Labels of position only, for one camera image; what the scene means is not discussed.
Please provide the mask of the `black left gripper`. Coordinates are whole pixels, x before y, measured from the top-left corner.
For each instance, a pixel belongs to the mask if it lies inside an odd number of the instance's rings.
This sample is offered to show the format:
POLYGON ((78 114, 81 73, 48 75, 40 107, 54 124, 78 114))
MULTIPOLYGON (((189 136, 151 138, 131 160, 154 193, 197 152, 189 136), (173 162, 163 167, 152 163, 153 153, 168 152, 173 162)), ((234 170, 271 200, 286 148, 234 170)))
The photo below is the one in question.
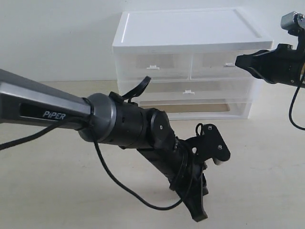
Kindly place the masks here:
POLYGON ((206 163, 200 158, 204 155, 203 140, 202 135, 186 140, 176 138, 171 150, 155 148, 137 150, 165 175, 170 182, 170 189, 183 198, 183 203, 196 222, 208 218, 203 207, 203 196, 209 193, 203 174, 206 163), (191 188, 187 197, 184 197, 189 183, 191 188))

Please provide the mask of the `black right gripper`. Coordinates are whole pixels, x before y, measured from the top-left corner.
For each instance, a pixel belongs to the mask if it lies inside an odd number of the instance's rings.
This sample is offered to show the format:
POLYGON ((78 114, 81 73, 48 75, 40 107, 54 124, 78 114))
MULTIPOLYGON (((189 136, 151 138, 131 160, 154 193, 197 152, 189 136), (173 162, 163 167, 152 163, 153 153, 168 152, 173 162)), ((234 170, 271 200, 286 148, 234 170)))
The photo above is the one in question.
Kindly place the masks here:
POLYGON ((295 50, 292 45, 279 44, 274 50, 239 55, 235 66, 271 84, 305 86, 301 79, 305 71, 305 46, 301 44, 295 50))

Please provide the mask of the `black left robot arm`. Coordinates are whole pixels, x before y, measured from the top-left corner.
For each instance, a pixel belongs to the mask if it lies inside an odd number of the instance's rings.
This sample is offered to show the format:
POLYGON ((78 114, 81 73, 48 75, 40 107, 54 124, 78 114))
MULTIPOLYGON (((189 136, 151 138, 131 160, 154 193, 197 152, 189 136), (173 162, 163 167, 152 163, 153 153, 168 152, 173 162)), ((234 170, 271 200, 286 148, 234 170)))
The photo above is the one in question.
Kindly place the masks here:
POLYGON ((171 128, 166 112, 134 103, 132 99, 140 96, 150 81, 145 77, 124 95, 111 92, 78 97, 1 70, 0 121, 40 126, 42 130, 0 147, 8 149, 64 128, 76 130, 95 147, 107 144, 136 149, 168 179, 170 189, 177 193, 192 219, 205 220, 206 161, 212 159, 220 165, 230 159, 231 153, 215 125, 200 123, 195 136, 183 140, 171 128))

